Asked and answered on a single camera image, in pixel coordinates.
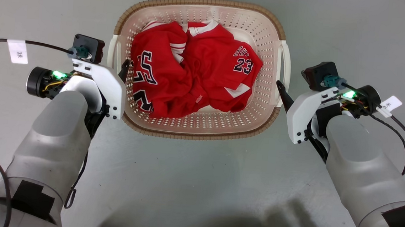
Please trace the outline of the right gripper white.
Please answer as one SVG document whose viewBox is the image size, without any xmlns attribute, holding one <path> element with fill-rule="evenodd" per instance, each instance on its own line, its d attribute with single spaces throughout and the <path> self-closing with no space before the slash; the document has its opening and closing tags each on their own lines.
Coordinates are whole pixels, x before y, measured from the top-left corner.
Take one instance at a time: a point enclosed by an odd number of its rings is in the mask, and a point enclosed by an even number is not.
<svg viewBox="0 0 405 227">
<path fill-rule="evenodd" d="M 324 162 L 330 153 L 326 127 L 332 118 L 345 114 L 359 119 L 381 110 L 381 97 L 372 86 L 357 89 L 340 83 L 323 91 L 304 93 L 293 100 L 280 80 L 276 85 L 287 115 L 290 140 L 293 144 L 310 142 Z"/>
</svg>

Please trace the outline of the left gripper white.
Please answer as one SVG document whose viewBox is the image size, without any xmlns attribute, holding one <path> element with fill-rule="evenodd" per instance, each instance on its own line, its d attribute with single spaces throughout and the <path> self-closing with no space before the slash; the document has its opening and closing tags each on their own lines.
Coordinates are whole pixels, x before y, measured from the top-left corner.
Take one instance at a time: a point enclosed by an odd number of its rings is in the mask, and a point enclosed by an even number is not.
<svg viewBox="0 0 405 227">
<path fill-rule="evenodd" d="M 62 73 L 35 67 L 26 82 L 27 93 L 53 100 L 64 91 L 79 92 L 86 100 L 83 117 L 89 135 L 93 137 L 106 117 L 119 119 L 124 113 L 126 81 L 131 61 L 126 59 L 119 75 L 101 64 L 72 59 L 73 71 Z"/>
</svg>

